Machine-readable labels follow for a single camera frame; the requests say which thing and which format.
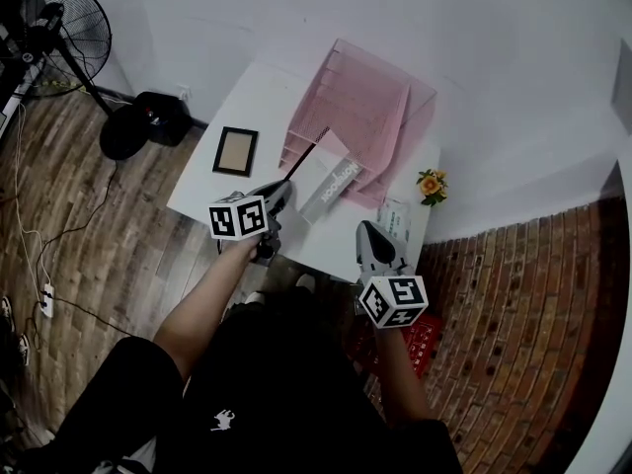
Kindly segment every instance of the white logo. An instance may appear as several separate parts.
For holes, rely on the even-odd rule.
[[[341,184],[351,175],[357,172],[359,165],[357,163],[350,163],[347,168],[341,173],[340,176],[337,176],[336,173],[332,174],[332,178],[334,179],[334,183],[321,195],[320,200],[327,201],[332,195],[338,191],[338,188]]]
[[[219,422],[217,423],[216,429],[210,429],[211,432],[215,431],[227,431],[230,429],[230,421],[235,418],[235,413],[232,411],[226,411],[225,409],[219,413],[215,419]]]

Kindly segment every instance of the hand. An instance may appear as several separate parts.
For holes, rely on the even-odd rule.
[[[248,237],[239,242],[225,243],[224,252],[230,252],[246,258],[249,262],[257,257],[257,245],[262,239],[262,234]]]
[[[392,339],[404,335],[401,328],[377,328],[373,323],[373,337],[381,337],[383,339]]]

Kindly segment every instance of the fan stand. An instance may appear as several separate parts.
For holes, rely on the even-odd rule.
[[[113,111],[101,97],[99,90],[72,56],[66,42],[59,37],[55,44],[59,54],[72,69],[77,78],[86,87],[97,104],[108,115],[108,120],[101,128],[99,143],[103,153],[112,160],[126,160],[136,154],[149,139],[149,124],[141,108],[134,104]]]

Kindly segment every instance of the wooden floor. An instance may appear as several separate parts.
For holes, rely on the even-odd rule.
[[[22,136],[19,200],[26,230],[44,241],[86,222],[104,198],[115,163],[101,153],[102,111],[82,93],[27,104]],[[14,195],[17,117],[0,146],[0,187]],[[166,203],[201,136],[194,128],[175,148],[147,143],[120,162],[106,204],[87,229],[64,235],[45,253],[55,294],[136,335],[150,338],[161,320],[216,257],[208,228]],[[15,203],[0,211],[0,291],[11,297],[18,329],[28,325],[37,299],[20,240]],[[32,266],[40,252],[25,235]],[[251,266],[236,298],[261,283],[265,270]],[[45,277],[39,269],[38,288]],[[36,309],[41,336],[28,380],[44,425],[55,431],[102,360],[123,334],[70,305],[55,303],[48,320]]]

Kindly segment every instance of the black sleeve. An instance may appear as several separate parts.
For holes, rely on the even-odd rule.
[[[119,341],[43,449],[48,466],[62,474],[92,472],[103,460],[131,455],[157,435],[160,440],[177,420],[183,389],[161,348],[140,338]]]
[[[392,446],[397,451],[406,451],[398,458],[423,472],[441,474],[463,474],[456,456],[450,434],[443,422],[423,420],[392,431]]]

